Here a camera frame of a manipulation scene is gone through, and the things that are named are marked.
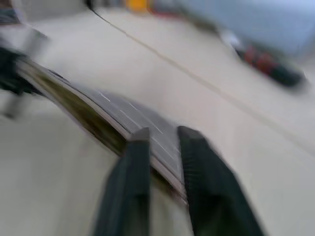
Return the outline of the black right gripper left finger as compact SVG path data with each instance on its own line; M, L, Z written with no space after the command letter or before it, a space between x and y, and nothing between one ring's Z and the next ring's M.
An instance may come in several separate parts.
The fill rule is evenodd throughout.
M102 195L93 236L150 235L150 131L132 134Z

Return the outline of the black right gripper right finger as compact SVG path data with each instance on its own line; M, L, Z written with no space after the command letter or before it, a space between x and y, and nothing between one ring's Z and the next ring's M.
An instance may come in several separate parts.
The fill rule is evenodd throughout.
M197 130L179 126L194 236L265 236L236 177Z

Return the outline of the black marker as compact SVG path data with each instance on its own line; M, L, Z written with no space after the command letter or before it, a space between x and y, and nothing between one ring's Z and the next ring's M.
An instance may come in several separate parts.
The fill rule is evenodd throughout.
M297 84L305 80L305 76L303 73L294 70L290 66L282 64L278 64L273 67L269 73L269 76L277 83L286 87L296 86Z

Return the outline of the red marker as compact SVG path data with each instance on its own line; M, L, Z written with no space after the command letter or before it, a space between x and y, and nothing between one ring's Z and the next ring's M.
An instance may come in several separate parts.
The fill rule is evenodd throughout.
M255 65L262 73L270 74L277 64L269 54L263 54L258 58Z
M253 67L257 67L259 51L254 47L247 47L244 51L244 61Z

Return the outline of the yellow box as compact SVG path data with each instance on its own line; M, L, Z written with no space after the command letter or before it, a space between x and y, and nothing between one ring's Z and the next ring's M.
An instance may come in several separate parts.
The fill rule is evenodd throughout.
M126 7L133 12L147 12L148 0L126 0Z

